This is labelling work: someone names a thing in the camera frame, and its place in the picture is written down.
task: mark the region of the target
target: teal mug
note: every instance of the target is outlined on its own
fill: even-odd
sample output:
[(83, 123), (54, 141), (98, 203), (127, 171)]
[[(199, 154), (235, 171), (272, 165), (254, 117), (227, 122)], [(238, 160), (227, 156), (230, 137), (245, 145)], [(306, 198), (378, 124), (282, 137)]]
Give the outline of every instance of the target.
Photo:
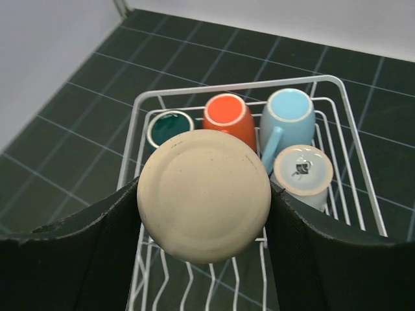
[(259, 125), (261, 159), (268, 174), (282, 150), (311, 144), (315, 122), (313, 102), (303, 91), (281, 89), (269, 97)]
[(147, 145), (152, 151), (155, 151), (171, 137), (194, 129), (195, 121), (185, 112), (180, 110), (164, 111), (156, 115), (148, 124)]

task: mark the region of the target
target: white mug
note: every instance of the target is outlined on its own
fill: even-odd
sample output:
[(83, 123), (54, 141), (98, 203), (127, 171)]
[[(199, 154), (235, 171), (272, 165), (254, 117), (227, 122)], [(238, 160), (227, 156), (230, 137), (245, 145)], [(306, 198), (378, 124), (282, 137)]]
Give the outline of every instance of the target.
[(298, 144), (282, 150), (274, 162), (271, 180), (296, 199), (324, 211), (333, 165), (319, 149)]

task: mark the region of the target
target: floor tile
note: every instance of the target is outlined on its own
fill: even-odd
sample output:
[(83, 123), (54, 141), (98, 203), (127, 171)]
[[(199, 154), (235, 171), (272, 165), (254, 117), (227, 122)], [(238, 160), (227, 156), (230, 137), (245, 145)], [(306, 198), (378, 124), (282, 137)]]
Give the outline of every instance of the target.
[(181, 44), (168, 38), (152, 37), (133, 62), (161, 71)]
[[(351, 188), (345, 186), (343, 189), (348, 206), (350, 222), (352, 225), (360, 227), (359, 219), (357, 218), (356, 204)], [(369, 201), (369, 196), (367, 193), (361, 191), (357, 191), (357, 195), (361, 206), (364, 224), (366, 226), (366, 231), (371, 234), (378, 235), (379, 230), (376, 226), (372, 205)], [(378, 199), (377, 202), (381, 210), (388, 236), (398, 240), (406, 240), (412, 211), (410, 209), (405, 209), (401, 206), (384, 200)], [(340, 204), (341, 203), (339, 198), (337, 200), (337, 205), (341, 206)]]
[(214, 86), (218, 84), (251, 82), (254, 80), (262, 63), (261, 60), (224, 53), (207, 79), (206, 84)]
[(92, 92), (66, 84), (39, 112), (39, 115), (65, 128), (70, 128), (96, 97), (97, 95)]
[(275, 41), (276, 37), (271, 34), (241, 29), (228, 50), (265, 59)]
[(152, 32), (164, 16), (164, 14), (140, 10), (137, 13), (133, 12), (133, 14), (124, 21), (123, 25), (138, 30)]
[(65, 207), (61, 210), (61, 212), (56, 216), (56, 220), (66, 218), (71, 216), (79, 211), (85, 209), (86, 206), (83, 203), (80, 203), (78, 200), (74, 198), (70, 198), (69, 201), (65, 204)]
[(113, 194), (117, 189), (122, 159), (117, 154), (105, 151), (87, 178), (75, 191), (75, 195), (94, 204)]
[[(347, 81), (344, 81), (344, 86), (346, 88), (351, 111), (353, 113), (357, 126), (362, 115), (364, 105), (366, 104), (370, 87)], [(337, 85), (331, 82), (319, 82), (317, 84), (316, 93), (314, 94), (314, 97), (330, 98), (336, 105), (336, 111), (340, 123), (342, 125), (350, 126), (349, 120), (346, 115), (346, 109), (344, 107), (344, 103), (342, 100), (342, 94)], [(323, 103), (324, 104), (321, 103), (318, 105), (318, 109), (324, 112), (329, 120), (335, 122), (334, 110), (331, 104), (327, 101)]]
[(70, 135), (40, 172), (66, 190), (71, 190), (101, 148), (75, 135)]
[(0, 155), (0, 214), (3, 207), (31, 176), (28, 170)]
[(187, 44), (167, 72), (200, 82), (219, 53), (218, 50)]
[[(145, 116), (146, 113), (143, 111), (140, 111), (138, 113), (138, 120), (137, 120), (137, 126), (136, 126), (136, 132), (135, 135), (132, 139), (132, 152), (131, 152), (131, 156), (130, 158), (133, 159), (134, 161), (137, 161), (137, 156), (138, 156), (138, 152), (139, 152), (139, 145), (141, 142), (141, 133), (144, 130), (144, 121), (145, 121)], [(125, 144), (126, 144), (126, 135), (127, 135), (127, 131), (128, 131), (128, 127), (129, 127), (129, 123), (127, 123), (124, 128), (120, 131), (120, 133), (118, 134), (118, 136), (114, 139), (114, 141), (111, 143), (110, 148), (120, 154), (124, 154), (124, 148), (125, 148)], [(143, 145), (143, 162), (142, 164), (145, 163), (145, 161), (148, 159), (148, 157), (151, 154), (151, 151), (147, 148), (146, 144), (145, 144), (145, 136), (144, 136), (144, 145)]]
[(270, 60), (314, 71), (323, 50), (320, 44), (282, 38)]
[(65, 130), (36, 118), (6, 149), (6, 153), (36, 170), (65, 134)]
[(97, 52), (127, 60), (149, 35), (129, 29), (117, 29)]
[(35, 178), (1, 221), (13, 232), (32, 232), (46, 224), (65, 197), (59, 189), (40, 178)]
[(96, 143), (106, 145), (120, 123), (131, 114), (132, 108), (102, 97), (76, 132)]
[(73, 75), (70, 82), (101, 92), (124, 65), (123, 62), (93, 54)]
[(233, 27), (203, 23), (196, 34), (190, 39), (190, 42), (223, 49), (234, 31), (235, 29)]
[(375, 55), (330, 47), (320, 67), (320, 73), (370, 85), (379, 59)]
[(414, 72), (415, 63), (385, 58), (376, 86), (415, 95)]
[[(409, 189), (411, 185), (415, 185), (415, 174), (411, 171), (415, 148), (364, 133), (360, 133), (360, 138), (376, 195), (412, 207), (415, 195)], [(355, 153), (356, 151), (351, 164), (357, 167), (359, 160)], [(355, 182), (358, 188), (366, 190), (363, 176), (358, 171)]]
[(197, 23), (198, 21), (194, 19), (170, 16), (157, 33), (166, 37), (185, 40)]
[[(185, 87), (196, 87), (198, 84), (176, 78), (174, 76), (163, 75), (160, 81), (156, 84), (155, 89), (181, 89)], [(168, 109), (182, 108), (189, 100), (191, 95), (174, 95), (164, 96), (163, 101)], [(160, 109), (161, 106), (155, 98), (148, 100), (143, 106), (145, 110)]]
[[(263, 69), (263, 72), (259, 76), (258, 81), (299, 78), (308, 75), (309, 73), (307, 71), (301, 69), (295, 69), (287, 66), (282, 66), (277, 63), (268, 62)], [(269, 96), (271, 96), (273, 92), (286, 87), (295, 87), (296, 89), (304, 90), (305, 84), (283, 87), (262, 87), (260, 89), (253, 89), (250, 96), (256, 98), (257, 100), (268, 100)]]
[(415, 147), (415, 98), (375, 89), (361, 130)]
[[(185, 292), (186, 286), (189, 280), (189, 274), (187, 266), (184, 262), (174, 259), (168, 254), (165, 254), (167, 269), (169, 271), (169, 281), (160, 296), (158, 301), (157, 310), (179, 310), (180, 302)], [(193, 284), (190, 287), (190, 291), (187, 295), (185, 302), (185, 310), (204, 310), (206, 305), (206, 299), (208, 297), (209, 287), (211, 279), (207, 275), (209, 274), (208, 265), (195, 265), (197, 270), (193, 268)], [(218, 275), (222, 265), (216, 264), (215, 271)], [(154, 302), (157, 293), (159, 292), (163, 282), (165, 280), (165, 274), (163, 271), (163, 265), (161, 256), (156, 256), (154, 263), (150, 269), (149, 284), (148, 284), (148, 305), (146, 310), (152, 310), (152, 303)], [(142, 291), (136, 299), (135, 306), (139, 308), (141, 305)]]
[(109, 88), (106, 95), (133, 105), (138, 95), (148, 91), (148, 87), (158, 74), (156, 71), (140, 66), (129, 65), (123, 75)]
[[(239, 271), (239, 292), (248, 297), (249, 300), (239, 297), (238, 310), (262, 310), (263, 301), (263, 275), (261, 269), (261, 257), (259, 256), (259, 242), (254, 242), (244, 252), (236, 256)], [(264, 251), (265, 269), (267, 271), (267, 307), (278, 310), (278, 299), (272, 273), (271, 260), (268, 250)], [(235, 272), (232, 263), (223, 275), (222, 282), (235, 288)], [(223, 306), (223, 310), (232, 310), (233, 292), (218, 291), (213, 300), (214, 304)]]

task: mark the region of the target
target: tile grout line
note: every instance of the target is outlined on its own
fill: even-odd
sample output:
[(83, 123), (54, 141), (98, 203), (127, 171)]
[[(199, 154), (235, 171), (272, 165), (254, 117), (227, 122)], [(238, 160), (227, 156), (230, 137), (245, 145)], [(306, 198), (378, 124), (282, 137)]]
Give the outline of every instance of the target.
[[(193, 264), (190, 264), (190, 265), (191, 265), (192, 269), (196, 270), (197, 272), (199, 272), (200, 274), (204, 275), (205, 277), (211, 279), (210, 273), (207, 273), (207, 272), (203, 271), (202, 269), (194, 266)], [(234, 292), (235, 293), (235, 288), (233, 288), (232, 286), (229, 286), (226, 283), (223, 283), (222, 281), (218, 281), (218, 280), (216, 280), (216, 281), (220, 285), (222, 285), (223, 287), (225, 287), (227, 290), (230, 290), (231, 292)], [(253, 303), (253, 304), (257, 305), (257, 306), (263, 306), (262, 303), (260, 303), (259, 301), (256, 301), (256, 300), (252, 299), (251, 297), (248, 297), (247, 295), (245, 295), (245, 294), (243, 294), (241, 292), (238, 292), (238, 296), (241, 297), (241, 298), (243, 298), (243, 299), (245, 299), (245, 300), (247, 300), (247, 301), (249, 301), (250, 303)]]
[[(161, 21), (157, 24), (157, 26), (155, 27), (155, 29), (153, 30), (154, 33), (156, 33), (157, 31), (160, 30), (160, 28), (162, 28), (162, 26), (164, 26), (164, 24), (167, 22), (167, 20), (169, 19), (168, 16), (164, 16)], [(136, 58), (139, 53), (144, 49), (144, 47), (149, 43), (149, 41), (152, 39), (152, 36), (147, 36), (147, 38), (138, 46), (138, 48), (131, 54), (131, 56), (128, 58), (129, 60), (133, 60), (134, 58)], [(118, 76), (120, 76), (127, 68), (128, 68), (129, 64), (125, 63), (122, 68), (120, 68), (119, 75), (115, 74), (115, 76), (118, 78)], [(105, 91), (102, 91), (101, 93), (105, 93), (110, 87), (107, 87), (105, 89)], [(130, 118), (130, 115), (127, 115), (126, 118), (122, 121), (122, 123), (118, 126), (118, 128), (116, 129), (116, 131), (113, 133), (113, 135), (109, 138), (106, 147), (108, 147), (112, 141), (117, 137), (117, 135), (119, 134), (119, 132), (121, 132), (121, 130), (123, 129), (123, 126), (128, 122)], [(95, 157), (95, 159), (89, 164), (89, 167), (85, 170), (85, 172), (81, 175), (81, 177), (79, 178), (79, 180), (77, 181), (77, 183), (74, 185), (73, 189), (75, 189), (75, 191), (79, 188), (79, 186), (82, 184), (82, 182), (88, 177), (89, 173), (91, 172), (91, 170), (95, 167), (95, 165), (98, 163), (99, 159), (103, 156), (105, 149), (102, 149)], [(61, 204), (55, 209), (54, 213), (51, 215), (48, 223), (54, 221), (56, 219), (56, 217), (62, 212), (63, 208), (65, 207), (66, 203), (69, 201), (68, 196), (66, 198), (64, 198), (64, 200), (61, 202)]]
[[(351, 185), (348, 185), (347, 183), (342, 183), (342, 185), (343, 185), (343, 186), (345, 186), (345, 187), (347, 187), (347, 188), (351, 188)], [(367, 192), (366, 190), (363, 190), (363, 189), (360, 189), (360, 188), (357, 188), (357, 187), (356, 187), (356, 190), (357, 190), (357, 191), (359, 191), (359, 192), (361, 192), (361, 193), (365, 193), (365, 194), (368, 194), (368, 193), (369, 193), (369, 192)], [(376, 198), (377, 198), (377, 199), (380, 199), (380, 200), (382, 200), (382, 201), (385, 201), (385, 202), (391, 203), (391, 204), (393, 204), (393, 205), (396, 205), (396, 206), (398, 206), (398, 207), (401, 207), (401, 208), (403, 208), (403, 209), (407, 209), (407, 210), (409, 210), (409, 211), (412, 211), (412, 209), (411, 209), (410, 207), (408, 207), (408, 206), (406, 206), (406, 205), (403, 205), (403, 204), (400, 204), (400, 203), (398, 203), (398, 202), (395, 202), (395, 201), (392, 201), (392, 200), (386, 199), (386, 198), (384, 198), (384, 197), (382, 197), (382, 196), (378, 196), (378, 195), (376, 195)]]
[[(326, 57), (326, 54), (327, 54), (327, 51), (328, 50), (329, 50), (329, 47), (327, 45), (325, 45), (324, 46), (324, 49), (323, 49), (323, 51), (322, 51), (322, 53), (321, 53), (321, 55), (320, 55), (320, 57), (319, 57), (319, 59), (317, 61), (317, 63), (316, 63), (316, 67), (314, 67), (312, 76), (315, 76), (318, 73), (318, 71), (320, 70), (320, 67), (323, 64), (323, 60)], [(307, 86), (305, 87), (305, 92), (307, 94), (310, 92), (310, 89), (311, 89), (312, 84), (313, 83), (308, 83)]]
[(84, 204), (85, 206), (89, 206), (89, 203), (81, 198), (79, 198), (78, 196), (75, 196), (73, 193), (71, 193), (70, 191), (66, 190), (65, 188), (59, 186), (57, 183), (51, 181), (49, 178), (46, 178), (45, 176), (41, 175), (39, 172), (31, 169), (30, 167), (24, 165), (22, 162), (20, 162), (17, 159), (14, 159), (14, 157), (8, 155), (6, 152), (3, 153), (3, 156), (7, 159), (9, 159), (11, 162), (14, 162), (15, 164), (19, 165), (20, 167), (24, 168), (25, 170), (27, 170), (28, 172), (30, 172), (33, 176), (42, 179), (43, 181), (45, 181), (46, 183), (50, 184), (51, 186), (54, 186), (55, 188), (57, 188), (58, 190), (61, 190), (63, 193), (66, 193), (68, 196), (76, 199), (76, 201)]
[(177, 59), (177, 57), (183, 52), (184, 48), (188, 44), (188, 40), (193, 38), (193, 36), (198, 32), (199, 28), (203, 25), (202, 21), (199, 21), (193, 30), (189, 33), (189, 35), (186, 37), (186, 40), (182, 42), (182, 44), (177, 48), (176, 52), (171, 56), (170, 60), (164, 65), (163, 69), (159, 71), (157, 77), (153, 80), (151, 85), (148, 87), (149, 90), (153, 90), (157, 83), (160, 81), (162, 76), (164, 76), (167, 73), (167, 70), (169, 70), (170, 66), (174, 63), (174, 61)]
[[(372, 86), (369, 89), (369, 93), (368, 93), (368, 96), (366, 97), (366, 102), (364, 103), (364, 107), (363, 107), (362, 114), (361, 114), (361, 116), (359, 118), (359, 122), (357, 124), (357, 131), (359, 131), (360, 128), (362, 127), (363, 120), (364, 120), (364, 118), (366, 116), (366, 113), (368, 111), (370, 102), (372, 100), (372, 96), (373, 96), (373, 93), (374, 93), (374, 86), (376, 86), (376, 83), (377, 83), (377, 81), (379, 79), (379, 76), (381, 74), (381, 70), (382, 70), (383, 63), (384, 62), (385, 62), (385, 58), (383, 56), (380, 57), (379, 63), (377, 64), (377, 69), (376, 69), (376, 72), (375, 72), (375, 76), (373, 77), (373, 80), (372, 80)], [(348, 159), (349, 159), (349, 161), (351, 161), (353, 159), (353, 152), (354, 151), (355, 151), (355, 142), (352, 141), (351, 142), (350, 149), (349, 149), (349, 152), (348, 152)], [(346, 168), (346, 164), (345, 164), (344, 165), (344, 168), (343, 168), (343, 171), (342, 171), (342, 174), (340, 176), (341, 182), (344, 181), (344, 178), (346, 176), (346, 172), (347, 172), (347, 168)], [(338, 192), (338, 189), (337, 189), (336, 194), (335, 194), (335, 202), (338, 199), (338, 195), (339, 195), (339, 192)]]
[(10, 235), (13, 233), (12, 230), (10, 230), (8, 227), (6, 227), (5, 225), (3, 225), (2, 222), (0, 222), (0, 230), (2, 230), (4, 233), (6, 233), (7, 235)]
[(123, 105), (125, 105), (125, 106), (130, 107), (130, 108), (132, 108), (132, 107), (134, 106), (134, 105), (129, 104), (129, 103), (127, 103), (127, 102), (123, 102), (122, 100), (119, 100), (119, 99), (116, 99), (116, 98), (110, 97), (110, 96), (108, 96), (108, 95), (102, 94), (102, 93), (97, 92), (97, 91), (94, 91), (94, 90), (92, 90), (92, 89), (88, 89), (87, 87), (80, 86), (79, 84), (73, 83), (73, 82), (71, 82), (71, 81), (67, 81), (67, 82), (66, 82), (66, 84), (69, 84), (70, 86), (75, 86), (75, 87), (77, 87), (77, 88), (83, 89), (83, 90), (85, 90), (85, 91), (88, 91), (88, 92), (90, 92), (90, 93), (93, 93), (93, 94), (99, 95), (99, 96), (101, 96), (101, 97), (111, 99), (111, 100), (113, 100), (113, 101), (115, 101), (115, 102), (119, 102), (120, 104), (123, 104)]
[(224, 267), (222, 268), (222, 271), (219, 273), (219, 276), (218, 276), (218, 278), (215, 280), (215, 287), (213, 287), (213, 290), (212, 290), (212, 296), (211, 296), (211, 302), (212, 302), (212, 300), (213, 300), (213, 298), (214, 298), (214, 296), (215, 296), (215, 294), (216, 294), (216, 291), (217, 291), (217, 289), (218, 289), (218, 287), (219, 287), (219, 282), (222, 282), (222, 278), (223, 278), (223, 276), (225, 275), (225, 272), (226, 272), (226, 270), (228, 269), (228, 266), (229, 266), (229, 263), (231, 262), (231, 259), (228, 259), (227, 261), (226, 261), (226, 263), (225, 263), (225, 265), (224, 265)]
[[(254, 76), (254, 81), (252, 82), (257, 82), (259, 80), (259, 78), (262, 75), (262, 72), (265, 70), (265, 67), (267, 66), (271, 56), (274, 54), (275, 50), (277, 49), (279, 43), (281, 42), (282, 37), (277, 37), (274, 44), (271, 46), (270, 51), (267, 54), (267, 57), (264, 59), (264, 61), (261, 64), (261, 67), (259, 68), (257, 74)], [(251, 95), (253, 89), (247, 89), (246, 93), (243, 97), (243, 100), (246, 101), (247, 98), (249, 98), (249, 96)]]
[[(82, 138), (82, 139), (86, 140), (87, 142), (89, 142), (91, 144), (94, 144), (95, 146), (101, 147), (101, 148), (105, 149), (106, 151), (109, 151), (109, 152), (111, 152), (113, 154), (116, 154), (117, 156), (120, 156), (120, 157), (123, 156), (119, 152), (116, 152), (115, 150), (112, 150), (111, 148), (108, 148), (108, 147), (104, 146), (103, 144), (97, 143), (96, 141), (93, 141), (92, 139), (89, 139), (86, 136), (80, 135), (77, 132), (71, 131), (69, 128), (66, 128), (65, 126), (59, 125), (58, 123), (53, 122), (52, 120), (49, 120), (49, 119), (47, 119), (45, 117), (42, 117), (41, 115), (36, 115), (36, 117), (39, 118), (39, 119), (41, 119), (41, 120), (44, 120), (45, 122), (48, 122), (48, 123), (50, 123), (52, 125), (55, 125), (56, 127), (58, 127), (58, 128), (60, 128), (60, 129), (62, 129), (64, 131), (67, 131), (67, 132), (71, 133), (72, 135), (75, 135), (75, 136), (77, 136), (79, 138)], [(133, 163), (137, 163), (137, 161), (135, 161), (133, 159), (130, 159), (130, 161), (133, 162)]]
[[(147, 31), (139, 30), (139, 29), (134, 29), (132, 27), (120, 26), (120, 28), (126, 29), (126, 30), (130, 30), (130, 31), (134, 31), (134, 32), (141, 32), (141, 33), (144, 33), (144, 34), (153, 34), (151, 32), (147, 32)], [(157, 36), (157, 37), (165, 38), (165, 39), (174, 40), (174, 41), (183, 41), (181, 39), (172, 38), (172, 37), (164, 36), (164, 35), (161, 35), (161, 34), (153, 34), (153, 35), (154, 36)], [(199, 44), (199, 43), (195, 43), (195, 42), (188, 42), (188, 44), (197, 45), (199, 47), (205, 47), (205, 48), (213, 49), (213, 50), (217, 50), (217, 51), (222, 51), (222, 49), (219, 49), (217, 47), (210, 47), (209, 45)], [(246, 55), (246, 54), (241, 54), (241, 53), (238, 53), (238, 52), (233, 52), (233, 51), (225, 51), (225, 52), (230, 53), (230, 54), (234, 54), (234, 55), (245, 56), (245, 57), (252, 58), (252, 59), (256, 59), (256, 60), (262, 60), (262, 61), (264, 60), (264, 59), (259, 58), (259, 57), (255, 57), (255, 56), (251, 56), (251, 55)], [(281, 65), (281, 66), (284, 66), (284, 67), (290, 67), (290, 68), (293, 68), (293, 69), (299, 69), (299, 70), (302, 70), (302, 71), (306, 71), (308, 73), (314, 73), (314, 71), (312, 71), (310, 69), (305, 69), (305, 68), (301, 68), (301, 67), (287, 65), (285, 63), (279, 63), (279, 62), (275, 62), (275, 61), (272, 61), (272, 60), (269, 60), (268, 62), (274, 63), (276, 65)], [(320, 72), (315, 72), (315, 73), (318, 74), (318, 75), (325, 75), (324, 73), (320, 73)], [(360, 84), (362, 86), (368, 86), (368, 87), (371, 86), (370, 84), (367, 84), (367, 83), (353, 81), (353, 80), (349, 80), (349, 79), (345, 79), (345, 78), (341, 78), (341, 80), (347, 81), (347, 82), (351, 82), (351, 83), (354, 83), (354, 84)], [(415, 98), (415, 95), (407, 94), (407, 93), (403, 93), (403, 92), (399, 92), (399, 91), (394, 91), (392, 89), (387, 89), (387, 88), (384, 88), (384, 87), (376, 86), (374, 88), (375, 89), (380, 89), (382, 91), (387, 91), (387, 92), (396, 93), (396, 94), (400, 94), (400, 95), (404, 95), (404, 96), (414, 97)]]
[(413, 204), (413, 208), (412, 208), (412, 215), (410, 216), (410, 221), (409, 221), (409, 228), (408, 228), (408, 235), (407, 235), (407, 242), (411, 242), (415, 239), (414, 236), (414, 227), (415, 227), (415, 202)]
[[(234, 39), (236, 38), (236, 36), (239, 33), (239, 29), (235, 29), (232, 32), (232, 35), (229, 37), (228, 41), (226, 42), (223, 50), (221, 50), (221, 52), (218, 54), (218, 56), (216, 57), (216, 59), (213, 61), (213, 63), (210, 65), (209, 69), (206, 71), (205, 75), (203, 76), (203, 78), (201, 79), (200, 82), (196, 82), (196, 84), (198, 84), (198, 86), (206, 86), (207, 84), (205, 84), (206, 80), (209, 78), (209, 76), (212, 74), (213, 70), (215, 70), (216, 66), (218, 65), (218, 63), (220, 62), (220, 60), (222, 59), (224, 53), (226, 50), (229, 49), (229, 46), (232, 44), (232, 42), (234, 41)], [(195, 99), (196, 95), (192, 94), (190, 96), (190, 98), (187, 100), (187, 102), (184, 104), (184, 108), (189, 107), (190, 104), (192, 103), (192, 101)]]
[[(161, 71), (158, 71), (158, 70), (153, 69), (153, 68), (149, 68), (149, 67), (145, 67), (145, 66), (138, 65), (138, 64), (136, 64), (136, 63), (131, 63), (131, 64), (132, 64), (132, 65), (136, 65), (136, 66), (138, 66), (138, 67), (143, 67), (143, 68), (145, 68), (145, 69), (149, 69), (149, 70), (152, 70), (152, 71), (156, 71), (156, 72), (159, 72), (159, 73), (161, 72)], [(186, 80), (186, 81), (189, 81), (189, 82), (193, 82), (193, 83), (195, 83), (195, 84), (199, 84), (199, 83), (200, 83), (200, 82), (195, 82), (195, 81), (192, 81), (192, 80), (188, 80), (188, 79), (183, 78), (183, 77), (181, 77), (181, 76), (175, 76), (175, 75), (172, 75), (172, 74), (169, 74), (169, 73), (165, 73), (165, 75), (173, 76), (173, 77), (178, 78), (178, 79), (180, 79), (180, 80)], [(132, 105), (129, 105), (129, 104), (127, 104), (126, 102), (123, 102), (123, 101), (121, 101), (121, 100), (117, 100), (116, 98), (109, 97), (109, 96), (104, 95), (104, 94), (101, 94), (101, 93), (96, 92), (96, 91), (94, 91), (94, 90), (92, 90), (92, 89), (88, 89), (88, 88), (86, 88), (86, 87), (80, 86), (80, 85), (75, 84), (75, 83), (72, 83), (72, 82), (67, 82), (67, 83), (68, 83), (68, 84), (71, 84), (72, 86), (79, 87), (80, 89), (84, 89), (84, 90), (89, 91), (89, 92), (91, 92), (91, 93), (94, 93), (94, 94), (100, 95), (100, 96), (102, 96), (102, 97), (105, 97), (105, 98), (108, 98), (108, 99), (114, 100), (115, 102), (119, 102), (119, 103), (121, 103), (121, 104), (124, 104), (124, 105), (127, 105), (127, 106), (132, 107)], [(328, 121), (328, 123), (330, 123), (330, 124), (336, 124), (336, 123), (335, 123), (335, 122), (333, 122), (333, 121), (330, 121), (330, 120), (327, 120), (327, 121)], [(341, 124), (341, 126), (342, 126), (342, 128), (345, 128), (345, 129), (350, 130), (350, 127), (349, 127), (349, 126), (347, 126), (347, 125)], [(376, 134), (373, 134), (373, 133), (369, 133), (369, 132), (362, 131), (362, 130), (359, 130), (359, 133), (364, 133), (364, 134), (366, 134), (366, 135), (370, 135), (370, 136), (373, 136), (373, 137), (376, 137), (376, 138), (379, 138), (379, 139), (383, 139), (383, 140), (386, 140), (386, 141), (390, 141), (391, 143), (396, 143), (396, 144), (400, 144), (400, 145), (402, 145), (402, 146), (406, 146), (406, 147), (409, 147), (409, 148), (415, 149), (415, 146), (411, 146), (411, 145), (409, 145), (409, 144), (405, 144), (405, 143), (402, 143), (402, 142), (400, 142), (400, 141), (395, 141), (395, 140), (393, 140), (393, 139), (389, 139), (389, 138), (386, 138), (386, 137), (382, 137), (382, 136), (379, 136), (379, 135), (376, 135)]]
[[(121, 122), (121, 124), (119, 125), (119, 127), (116, 129), (116, 131), (108, 139), (107, 143), (105, 144), (105, 147), (110, 146), (114, 142), (115, 138), (117, 138), (118, 134), (121, 132), (121, 130), (123, 129), (123, 127), (127, 124), (127, 122), (129, 120), (130, 120), (130, 116), (127, 115), (124, 118), (124, 120)], [(89, 176), (89, 174), (91, 173), (91, 171), (93, 170), (93, 168), (95, 167), (95, 165), (99, 162), (99, 160), (101, 159), (101, 157), (104, 155), (105, 152), (106, 152), (106, 149), (105, 148), (102, 148), (100, 150), (100, 152), (95, 156), (95, 159), (91, 162), (91, 164), (89, 164), (88, 168), (79, 177), (77, 183), (71, 189), (71, 193), (74, 194), (79, 189), (79, 187), (82, 185), (82, 183), (85, 181), (85, 179)], [(69, 201), (70, 198), (71, 198), (70, 196), (66, 196), (66, 198), (64, 198), (64, 200), (55, 209), (55, 211), (53, 212), (52, 216), (49, 218), (49, 220), (47, 222), (48, 224), (50, 224), (51, 222), (54, 222), (56, 220), (56, 217), (58, 217), (59, 214), (62, 212), (62, 210), (64, 209), (64, 207), (66, 206), (66, 203)]]
[[(159, 22), (160, 27), (163, 26), (163, 24), (166, 22), (167, 18), (162, 19)], [(140, 46), (144, 45), (144, 43), (147, 44), (148, 40), (145, 40)], [(123, 66), (114, 74), (114, 76), (111, 78), (111, 80), (105, 85), (105, 87), (102, 89), (101, 93), (107, 92), (109, 88), (113, 86), (115, 81), (122, 75), (122, 73), (125, 71), (125, 69), (128, 67), (128, 64), (125, 63)], [(75, 131), (82, 123), (82, 121), (92, 112), (94, 107), (98, 104), (99, 100), (101, 98), (97, 96), (91, 104), (85, 109), (85, 111), (82, 113), (82, 115), (75, 121), (75, 123), (70, 127), (72, 131)], [(60, 149), (60, 147), (63, 146), (63, 144), (66, 142), (66, 140), (69, 138), (71, 134), (68, 132), (66, 133), (61, 140), (55, 145), (55, 147), (51, 150), (49, 155), (40, 163), (40, 165), (34, 170), (35, 172), (40, 172), (43, 170), (46, 165), (49, 163), (49, 161), (52, 159), (52, 157), (57, 153), (57, 151)], [(13, 195), (13, 197), (10, 199), (10, 201), (5, 205), (5, 207), (0, 211), (0, 219), (11, 209), (13, 204), (18, 200), (18, 198), (25, 192), (27, 187), (33, 182), (36, 175), (32, 174), (31, 177), (29, 177), (26, 182), (18, 189), (18, 191)]]

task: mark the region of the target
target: white wall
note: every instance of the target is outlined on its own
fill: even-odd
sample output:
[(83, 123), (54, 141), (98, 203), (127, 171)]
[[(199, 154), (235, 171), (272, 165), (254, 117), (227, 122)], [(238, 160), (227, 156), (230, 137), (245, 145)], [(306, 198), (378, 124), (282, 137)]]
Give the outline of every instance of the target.
[(126, 0), (190, 17), (415, 62), (415, 0)]
[(112, 0), (0, 1), (0, 150), (119, 22)]

